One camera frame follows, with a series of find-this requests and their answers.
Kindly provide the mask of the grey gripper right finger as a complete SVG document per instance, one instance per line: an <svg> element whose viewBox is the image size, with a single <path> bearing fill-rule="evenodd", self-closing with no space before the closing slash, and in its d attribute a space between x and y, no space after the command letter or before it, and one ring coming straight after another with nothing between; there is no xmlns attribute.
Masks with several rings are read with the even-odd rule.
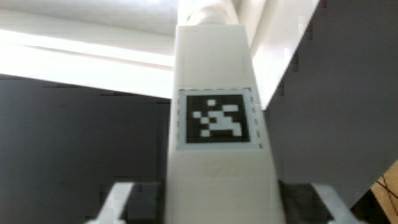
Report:
<svg viewBox="0 0 398 224"><path fill-rule="evenodd" d="M313 188L332 215L332 219L327 221L327 224L362 224L362 221L352 214L334 187L330 185L313 183Z"/></svg>

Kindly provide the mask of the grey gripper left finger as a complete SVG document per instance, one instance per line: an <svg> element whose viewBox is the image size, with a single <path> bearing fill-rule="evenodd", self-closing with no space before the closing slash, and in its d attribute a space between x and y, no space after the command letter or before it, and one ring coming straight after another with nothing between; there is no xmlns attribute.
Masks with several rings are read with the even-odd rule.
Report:
<svg viewBox="0 0 398 224"><path fill-rule="evenodd" d="M121 215L133 186L133 182L117 182L114 184L98 216L85 222L85 224L126 224L126 221L121 219Z"/></svg>

